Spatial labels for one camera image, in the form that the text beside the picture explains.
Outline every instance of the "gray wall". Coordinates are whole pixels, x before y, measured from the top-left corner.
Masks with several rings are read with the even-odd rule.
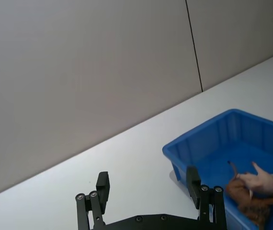
[[[273,56],[273,0],[187,0],[203,89]]]
[[[200,91],[183,0],[0,0],[0,191]]]

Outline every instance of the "black line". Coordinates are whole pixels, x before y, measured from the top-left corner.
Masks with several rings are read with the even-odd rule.
[[[191,19],[190,19],[190,13],[189,13],[189,8],[188,8],[188,2],[187,2],[187,0],[185,0],[185,5],[186,5],[186,10],[188,11],[189,24],[190,24],[191,34],[192,34],[194,53],[195,53],[197,70],[198,70],[198,76],[199,76],[199,81],[200,81],[200,87],[201,87],[202,92],[203,92],[204,91],[203,90],[203,83],[202,83],[202,79],[200,78],[200,71],[199,71],[199,66],[198,66],[198,58],[197,58],[197,54],[196,54],[196,48],[195,48],[195,42],[194,42],[194,36],[193,36],[193,31],[192,31],[192,25],[191,25]]]

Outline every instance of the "table surface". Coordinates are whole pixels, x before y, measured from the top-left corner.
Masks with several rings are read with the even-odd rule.
[[[231,108],[273,120],[273,58],[0,193],[0,229],[77,230],[75,195],[95,190],[101,171],[111,184],[107,224],[140,214],[197,218],[162,147]]]

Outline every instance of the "screw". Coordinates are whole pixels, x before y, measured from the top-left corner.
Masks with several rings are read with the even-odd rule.
[[[202,186],[202,190],[203,190],[203,191],[208,191],[208,187],[205,186],[205,185],[203,185],[203,186]]]
[[[216,187],[216,188],[215,188],[215,191],[217,191],[217,192],[222,192],[222,189],[221,189],[220,187]]]
[[[92,192],[90,196],[91,197],[96,197],[97,196],[97,192]]]
[[[136,217],[136,222],[142,222],[143,218],[141,216]]]

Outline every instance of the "blue tray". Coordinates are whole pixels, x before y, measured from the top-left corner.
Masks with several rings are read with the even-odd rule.
[[[233,176],[227,161],[234,162],[239,173],[257,174],[252,161],[273,173],[273,122],[241,110],[228,110],[176,138],[163,147],[163,153],[182,184],[186,185],[187,167],[194,165],[203,184],[225,188]],[[229,230],[258,229],[227,194],[224,199]],[[273,206],[266,229],[273,230]]]

